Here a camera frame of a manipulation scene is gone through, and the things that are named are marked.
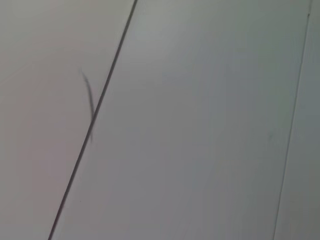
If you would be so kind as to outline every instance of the dark line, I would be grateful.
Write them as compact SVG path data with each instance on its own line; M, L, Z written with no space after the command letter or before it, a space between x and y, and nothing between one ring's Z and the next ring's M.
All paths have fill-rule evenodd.
M115 53L115 55L114 55L114 59L113 59L113 62L112 62L112 65L111 65L109 74L108 74L108 76L107 76L107 78L106 78L106 81L105 81L105 84L104 84L104 87L103 87L101 96L100 96L100 98L99 98L99 102L98 102L98 104L97 104L97 106L96 106L96 109L95 109L95 112L94 112L92 121L91 121L90 126L89 126L89 129L88 129L88 132L86 133L84 142L83 142L83 144L82 144L82 148L81 148L80 153L79 153L79 156L78 156L78 159L77 159L76 162L75 162L75 165L74 165L74 168L73 168L73 171L72 171L72 174L71 174L69 183L68 183L68 185L66 186L66 190L65 190L64 195L63 195L63 198L62 198L62 200L61 200L61 204L60 204L60 206L59 206L58 212L57 212L57 214L56 214L56 216L55 216L55 219L54 219L54 222L53 222L53 225L52 225L52 228L51 228L51 231L50 231L48 240L52 240L52 237L53 237L54 232L55 232L55 229L56 229L56 227L57 227L57 223L58 223L58 221L59 221L59 218L60 218L62 209L64 208L64 205L65 205L65 203L66 203L66 199L67 199L68 193L70 192L71 185L72 185L72 183L73 183L73 181L74 181L74 179L75 179L75 175L76 175L76 173L77 173L77 170L78 170L78 167L79 167L81 158L82 158L82 156L83 156L83 154L84 154L84 151L85 151L86 145L87 145L87 143L88 143L88 140L89 140L91 131L92 131L93 126L94 126L94 124L95 124L95 121L96 121L96 119L97 119L97 115L98 115L99 109L100 109L100 107L101 107L102 101L103 101L104 96L105 96L105 94L106 94L106 91L107 91L107 88L108 88L108 85L109 85L109 82L110 82L112 73L113 73L113 71L114 71L114 69L115 69L115 66L116 66L116 63L117 63L117 60L118 60L118 57L119 57L119 53L120 53L121 47L122 47L122 45L123 45L123 43L124 43L125 36L126 36L127 31L128 31L128 28L129 28L129 25L130 25L130 21L131 21L132 15L133 15L133 13L134 13L134 11L135 11L135 8L136 8L136 5L137 5L137 1L138 1L138 0L134 0L134 2L133 2L133 5L132 5L132 8L131 8L129 17L128 17L127 21L126 21L126 24L125 24L125 27L124 27L124 30L123 30L123 33L122 33L122 36L121 36L119 45L118 45L117 50L116 50L116 53Z
M281 196L282 196L282 192L283 192L283 189L284 189L285 175L286 175L286 169L287 169L289 146L290 146L290 142L291 142L294 119L295 119L295 115L296 115L298 92L299 92L300 81L301 81L301 72L302 72L303 61L304 61L304 57L305 57L306 44L307 44L307 33L308 33L308 27L309 27L311 5L312 5L312 0L310 0L310 3L309 3L309 9L308 9L308 14L307 14L307 19L306 19L306 27L305 27L305 32L304 32L303 49L302 49L302 57L301 57L301 63L300 63L300 68L299 68L299 73L298 73L297 86L296 86L296 90L295 90L295 98L294 98L294 102L293 102L293 113L292 113L292 118L291 118L290 132L289 132L288 143L287 143L286 152L285 152L284 169L283 169L283 175L282 175L280 195L279 195L277 210L276 210L276 214L275 214L274 230L273 230L273 237L272 237L273 240L275 240L275 237L276 237L276 230L277 230L278 216L279 216L279 210L280 210Z
M91 121L92 121L94 119L94 114L95 114L95 106L94 106L94 99L92 97L92 90L91 90L91 86L90 86L89 80L86 77L86 75L84 74L84 72L82 71L82 69L81 69L81 73L82 73L82 77L83 77L83 80L84 80L85 85L86 85L86 89L88 90L90 110L91 110ZM90 133L91 142L92 142L92 136L93 136L93 133L91 132Z

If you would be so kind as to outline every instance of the white surface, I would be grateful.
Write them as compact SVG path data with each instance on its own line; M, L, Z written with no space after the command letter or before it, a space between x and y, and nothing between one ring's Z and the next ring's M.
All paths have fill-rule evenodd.
M59 240L271 240L308 1L139 0Z
M48 238L132 2L0 2L0 239Z
M275 240L320 239L320 1L309 20Z

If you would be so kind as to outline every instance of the white panel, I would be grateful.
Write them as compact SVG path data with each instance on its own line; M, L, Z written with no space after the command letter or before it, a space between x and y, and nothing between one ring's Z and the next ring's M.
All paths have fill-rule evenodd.
M139 0L59 240L271 240L308 1Z
M314 0L275 240L320 239L320 1Z
M47 239L132 0L0 1L0 239Z

